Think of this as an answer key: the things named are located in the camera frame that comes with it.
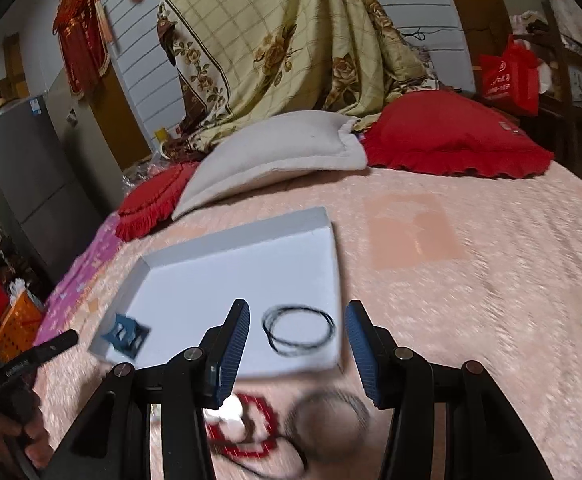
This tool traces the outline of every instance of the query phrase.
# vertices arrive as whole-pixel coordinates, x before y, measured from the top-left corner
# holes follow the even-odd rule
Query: red pillow
[[[495,110],[444,90],[396,99],[362,145],[369,166],[437,175],[523,178],[545,173],[554,158]]]
[[[167,219],[199,164],[175,164],[133,189],[117,210],[120,222],[116,236],[130,242],[148,235],[159,222]]]

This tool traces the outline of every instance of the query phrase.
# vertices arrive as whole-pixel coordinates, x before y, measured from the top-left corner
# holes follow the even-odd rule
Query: pink bedspread
[[[582,480],[582,182],[555,163],[529,180],[315,173],[195,211],[122,247],[88,294],[99,303],[79,346],[40,374],[52,444],[108,368],[87,347],[141,254],[318,205],[335,227],[343,301],[362,300],[375,324],[430,362],[458,367],[481,361],[554,478]],[[303,392],[324,387],[364,397],[348,349],[332,374],[239,381],[235,390],[265,395],[284,417]],[[313,463],[308,478],[377,478],[391,413],[367,405],[372,422],[363,449],[338,464]],[[153,478],[161,478],[158,426],[151,443]],[[276,466],[267,470],[283,476],[295,458],[279,452],[271,460]],[[247,478],[221,458],[214,463],[220,479]]]
[[[122,240],[116,236],[119,220],[117,212],[106,217],[87,250],[75,259],[69,272],[48,297],[46,315],[37,331],[35,345],[42,344],[62,332],[67,320],[71,319],[80,306],[80,298],[87,292],[88,283],[116,255],[122,245]]]

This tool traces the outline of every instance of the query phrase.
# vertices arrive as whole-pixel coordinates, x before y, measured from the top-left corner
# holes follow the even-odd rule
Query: orange basket
[[[0,361],[6,363],[33,346],[42,313],[23,291],[0,327]]]

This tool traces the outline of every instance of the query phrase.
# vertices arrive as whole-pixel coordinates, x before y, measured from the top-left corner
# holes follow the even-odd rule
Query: shopping bag
[[[536,55],[509,36],[502,56],[480,56],[482,97],[513,115],[536,116],[540,82]]]

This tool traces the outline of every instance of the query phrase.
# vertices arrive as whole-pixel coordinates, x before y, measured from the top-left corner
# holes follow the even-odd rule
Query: purple cloth
[[[119,221],[117,212],[104,220],[87,250],[75,259],[69,272],[46,300],[46,316],[37,332],[35,345],[48,341],[64,329],[80,306],[80,298],[88,282],[116,256],[122,245],[122,240],[116,236]]]

